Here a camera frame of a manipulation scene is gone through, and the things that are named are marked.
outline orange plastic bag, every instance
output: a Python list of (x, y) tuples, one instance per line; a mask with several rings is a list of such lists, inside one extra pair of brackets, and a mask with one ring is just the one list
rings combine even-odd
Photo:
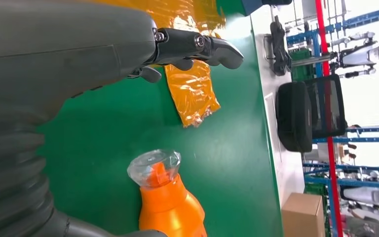
[(184, 127), (198, 126), (206, 116), (220, 108), (213, 92), (210, 68), (204, 62), (194, 62), (189, 71), (166, 66), (169, 90)]
[[(94, 0), (147, 12), (159, 28), (168, 27), (216, 36), (226, 21), (217, 13), (216, 0)], [(220, 108), (213, 92), (210, 68), (194, 62), (189, 71), (165, 67), (169, 90), (184, 127), (198, 126)]]

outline white robot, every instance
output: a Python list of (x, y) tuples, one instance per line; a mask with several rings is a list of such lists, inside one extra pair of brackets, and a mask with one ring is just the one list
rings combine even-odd
[[(372, 171), (363, 181), (379, 182), (379, 176)], [(341, 185), (340, 195), (347, 201), (350, 209), (362, 209), (379, 214), (379, 188)]]
[(339, 75), (341, 78), (374, 74), (376, 72), (374, 65), (379, 61), (379, 42), (373, 40), (374, 35), (373, 32), (366, 32), (333, 41), (331, 42), (332, 46), (341, 43), (349, 43), (353, 40), (364, 40), (364, 43), (361, 46), (344, 49), (341, 52), (330, 52), (320, 57), (296, 60), (292, 62), (291, 66), (297, 67), (330, 61), (332, 74), (334, 74), (338, 68), (364, 67), (364, 69), (360, 71), (352, 71)]

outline robotic hand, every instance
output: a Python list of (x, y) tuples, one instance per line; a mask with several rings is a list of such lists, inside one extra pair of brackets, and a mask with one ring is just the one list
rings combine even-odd
[(236, 69), (243, 56), (222, 39), (158, 29), (129, 8), (0, 0), (0, 237), (113, 237), (54, 208), (36, 126), (84, 91), (126, 77), (155, 82), (160, 74), (150, 64), (187, 70), (193, 60)]

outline black clamp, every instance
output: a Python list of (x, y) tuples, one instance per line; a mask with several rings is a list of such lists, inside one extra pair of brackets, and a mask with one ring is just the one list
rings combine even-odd
[(275, 21), (270, 25), (271, 40), (272, 40), (272, 52), (274, 55), (272, 71), (277, 76), (283, 76), (287, 72), (291, 72), (291, 57), (285, 50), (284, 37), (285, 30), (279, 22), (278, 16), (275, 17)]

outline green surface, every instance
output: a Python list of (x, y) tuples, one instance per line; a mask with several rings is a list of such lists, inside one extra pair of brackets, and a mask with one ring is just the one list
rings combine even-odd
[[(290, 57), (293, 61), (306, 59), (311, 57), (311, 50), (308, 48), (301, 48), (299, 50), (290, 52)], [(304, 81), (314, 78), (313, 65), (304, 65), (293, 67), (291, 69), (291, 79), (293, 81)]]
[(58, 209), (114, 234), (137, 230), (141, 199), (127, 166), (141, 153), (174, 149), (209, 236), (282, 236), (251, 22), (230, 2), (218, 4), (246, 60), (238, 70), (212, 67), (222, 108), (199, 128), (182, 128), (165, 79), (125, 79), (86, 92), (40, 128)]

